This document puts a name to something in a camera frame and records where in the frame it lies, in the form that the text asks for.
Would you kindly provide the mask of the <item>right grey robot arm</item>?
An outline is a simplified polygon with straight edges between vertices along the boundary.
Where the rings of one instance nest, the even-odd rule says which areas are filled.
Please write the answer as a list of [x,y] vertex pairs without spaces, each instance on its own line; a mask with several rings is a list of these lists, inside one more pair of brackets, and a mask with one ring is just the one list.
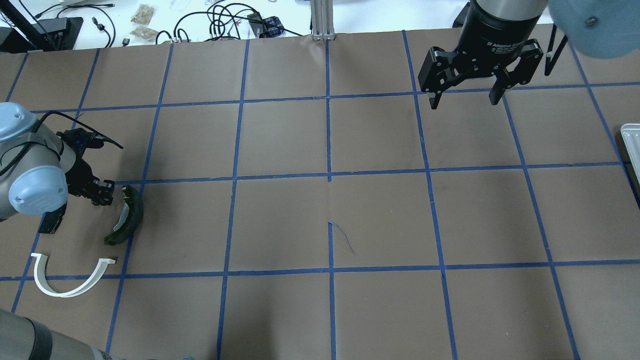
[[461,16],[454,50],[431,47],[418,74],[433,110],[448,89],[491,77],[496,105],[528,84],[541,62],[550,75],[567,44],[592,59],[621,58],[640,46],[637,0],[470,0]]

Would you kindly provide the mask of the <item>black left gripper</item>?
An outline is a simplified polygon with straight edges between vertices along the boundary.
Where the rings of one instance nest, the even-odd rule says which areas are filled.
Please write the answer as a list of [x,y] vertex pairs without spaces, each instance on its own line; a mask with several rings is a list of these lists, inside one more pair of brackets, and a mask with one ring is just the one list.
[[100,180],[93,174],[92,167],[83,159],[87,149],[99,150],[106,143],[115,145],[119,149],[124,147],[110,137],[97,131],[86,129],[70,129],[55,133],[64,146],[75,155],[70,169],[64,171],[66,175],[67,191],[76,198],[89,199],[97,207],[109,207],[114,201],[115,182]]

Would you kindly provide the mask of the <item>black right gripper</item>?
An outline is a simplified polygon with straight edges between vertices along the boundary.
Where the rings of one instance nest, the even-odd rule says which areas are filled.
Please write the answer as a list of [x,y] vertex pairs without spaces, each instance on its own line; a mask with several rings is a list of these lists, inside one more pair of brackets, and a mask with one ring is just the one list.
[[492,106],[508,89],[528,84],[544,57],[531,38],[544,9],[542,2],[471,2],[455,50],[431,47],[418,73],[430,109],[438,109],[442,94],[466,80],[493,76]]

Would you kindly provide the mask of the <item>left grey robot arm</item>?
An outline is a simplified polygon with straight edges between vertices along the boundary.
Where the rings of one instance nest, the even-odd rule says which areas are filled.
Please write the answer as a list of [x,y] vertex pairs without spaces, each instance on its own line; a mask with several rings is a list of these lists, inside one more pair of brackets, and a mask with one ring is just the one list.
[[[51,116],[68,118],[77,129],[53,132]],[[115,183],[93,174],[83,159],[87,149],[114,139],[61,111],[36,115],[16,102],[1,103],[1,220],[39,215],[39,234],[53,234],[66,214],[69,196],[98,207],[114,201]],[[3,360],[114,360],[115,356],[52,330],[43,323],[1,310]]]

